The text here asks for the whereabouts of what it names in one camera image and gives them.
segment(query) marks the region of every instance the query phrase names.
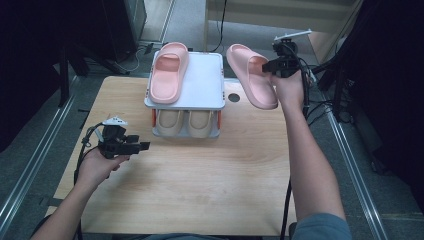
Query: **pink slide sandal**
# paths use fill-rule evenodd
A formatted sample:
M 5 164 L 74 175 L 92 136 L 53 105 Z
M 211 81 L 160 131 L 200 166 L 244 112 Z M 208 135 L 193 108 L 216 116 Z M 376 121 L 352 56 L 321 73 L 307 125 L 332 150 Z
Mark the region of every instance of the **pink slide sandal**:
M 150 98 L 153 102 L 170 104 L 178 100 L 188 58 L 187 47 L 182 43 L 172 42 L 161 48 L 152 67 Z
M 262 72 L 268 59 L 244 45 L 234 44 L 227 50 L 227 60 L 253 106 L 266 110 L 278 107 L 271 75 Z

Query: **black equipment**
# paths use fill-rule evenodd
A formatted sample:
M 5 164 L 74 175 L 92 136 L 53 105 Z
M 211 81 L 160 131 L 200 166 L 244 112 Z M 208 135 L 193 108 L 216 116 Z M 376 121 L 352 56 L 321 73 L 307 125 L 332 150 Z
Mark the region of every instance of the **black equipment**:
M 98 147 L 105 158 L 138 154 L 140 151 L 149 149 L 150 142 L 138 143 L 138 135 L 125 136 L 125 131 L 125 128 L 118 125 L 104 126 L 103 141 L 99 141 Z
M 269 61 L 262 66 L 262 72 L 271 72 L 278 77 L 287 78 L 300 69 L 297 59 L 297 45 L 289 38 L 281 39 L 281 42 L 272 44 L 278 58 Z

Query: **white shoe rack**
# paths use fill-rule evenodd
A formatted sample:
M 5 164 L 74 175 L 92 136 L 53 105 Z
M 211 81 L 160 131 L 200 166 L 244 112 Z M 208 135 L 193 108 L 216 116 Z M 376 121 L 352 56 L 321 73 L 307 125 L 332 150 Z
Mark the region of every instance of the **white shoe rack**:
M 213 125 L 209 138 L 216 138 L 220 134 L 221 110 L 225 107 L 224 72 L 222 55 L 218 53 L 189 52 L 189 63 L 184 75 L 179 99 L 171 104 L 155 103 L 149 97 L 152 70 L 146 90 L 144 104 L 153 109 L 153 119 L 156 119 L 160 110 L 183 110 L 184 123 L 180 132 L 173 137 L 190 138 L 188 133 L 189 111 L 213 111 Z M 153 123 L 152 132 L 162 136 Z

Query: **cable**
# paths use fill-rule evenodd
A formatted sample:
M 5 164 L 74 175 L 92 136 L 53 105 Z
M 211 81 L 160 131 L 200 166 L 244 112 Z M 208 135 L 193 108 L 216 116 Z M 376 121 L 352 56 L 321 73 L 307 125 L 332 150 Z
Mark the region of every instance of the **cable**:
M 306 78 L 305 70 L 303 69 L 303 66 L 300 62 L 300 58 L 296 55 L 296 53 L 286 44 L 283 44 L 285 48 L 287 48 L 292 55 L 296 58 L 297 64 L 299 65 L 301 76 L 302 76 L 302 85 L 303 85 L 303 116 L 305 119 L 308 119 L 308 110 L 309 110 L 309 86 L 308 86 L 308 80 Z M 287 220 L 288 220 L 288 208 L 290 205 L 290 197 L 291 197 L 291 179 L 289 179 L 289 183 L 287 186 L 287 193 L 286 193 L 286 200 L 284 203 L 284 214 L 283 214 L 283 224 L 281 226 L 281 233 L 280 233 L 280 240 L 284 240 L 284 234 L 286 233 L 287 228 Z
M 215 52 L 221 46 L 222 38 L 224 37 L 224 19 L 225 19 L 225 10 L 226 9 L 227 9 L 227 0 L 225 0 L 225 2 L 224 2 L 224 10 L 222 11 L 221 31 L 219 31 L 220 32 L 220 39 L 219 39 L 218 46 L 216 46 L 216 48 L 214 50 L 209 51 L 209 52 Z
M 122 67 L 121 65 L 119 65 L 117 62 L 115 62 L 115 64 L 116 64 L 119 68 L 121 68 L 122 70 L 127 71 L 127 72 L 132 72 L 132 71 L 137 70 L 137 69 L 138 69 L 138 67 L 140 67 L 140 59 L 138 59 L 138 55 L 137 55 L 137 54 L 138 54 L 141 50 L 143 50 L 143 48 L 140 48 L 139 50 L 137 50 L 137 52 L 135 52 L 135 58 L 137 59 L 137 66 L 136 66 L 135 68 L 133 68 L 133 69 L 126 69 L 126 68 Z
M 87 153 L 89 153 L 91 150 L 95 149 L 92 148 L 90 149 L 88 152 L 84 153 L 84 150 L 86 147 L 91 147 L 90 144 L 90 137 L 93 134 L 93 132 L 99 127 L 102 126 L 103 123 L 98 123 L 96 124 L 94 127 L 90 127 L 87 129 L 87 134 L 85 135 L 85 137 L 82 139 L 81 143 L 82 143 L 82 147 L 81 147 L 81 151 L 80 154 L 78 156 L 78 162 L 77 162 L 77 167 L 74 171 L 74 185 L 77 183 L 78 180 L 78 173 L 79 173 L 79 168 L 81 166 L 82 161 L 84 160 L 84 157 L 87 155 Z M 83 240 L 83 236 L 82 236 L 82 228 L 81 228 L 81 219 L 78 223 L 78 227 L 77 227 L 77 231 L 76 231 L 77 237 L 79 240 Z

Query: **slipper strap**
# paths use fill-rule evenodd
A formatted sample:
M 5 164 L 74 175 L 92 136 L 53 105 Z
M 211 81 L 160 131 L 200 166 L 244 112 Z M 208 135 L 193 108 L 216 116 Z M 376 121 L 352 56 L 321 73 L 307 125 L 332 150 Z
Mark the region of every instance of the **slipper strap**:
M 165 48 L 159 51 L 157 59 L 164 55 L 175 55 L 181 60 L 187 55 L 187 50 L 182 48 Z

